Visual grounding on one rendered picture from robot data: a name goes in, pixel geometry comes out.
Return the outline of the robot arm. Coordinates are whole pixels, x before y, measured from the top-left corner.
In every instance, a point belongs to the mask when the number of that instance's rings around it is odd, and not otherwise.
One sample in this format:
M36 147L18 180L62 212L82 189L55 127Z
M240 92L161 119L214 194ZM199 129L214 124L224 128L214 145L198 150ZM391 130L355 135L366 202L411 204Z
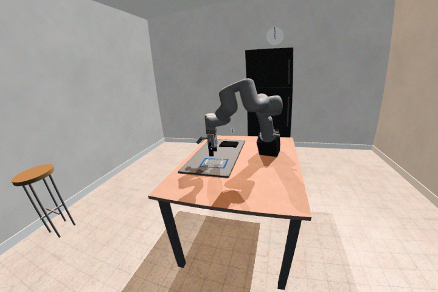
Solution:
M231 121L231 116L238 109L235 96L235 92L238 91L244 108L257 115L261 131L260 139L264 142L271 142L276 137L280 137L279 132L275 132L273 128L271 116L282 113L282 99L280 96L257 95L254 81L250 78L233 83L219 92L221 105L216 109L215 114L205 115L206 133L215 134L218 126L226 125Z

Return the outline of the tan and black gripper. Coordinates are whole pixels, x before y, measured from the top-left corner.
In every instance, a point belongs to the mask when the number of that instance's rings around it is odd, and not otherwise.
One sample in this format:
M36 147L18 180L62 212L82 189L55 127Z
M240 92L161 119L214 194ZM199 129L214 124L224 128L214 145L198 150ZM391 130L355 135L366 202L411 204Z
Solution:
M217 133L207 134L207 144L209 149L209 156L214 156L214 151L217 151Z

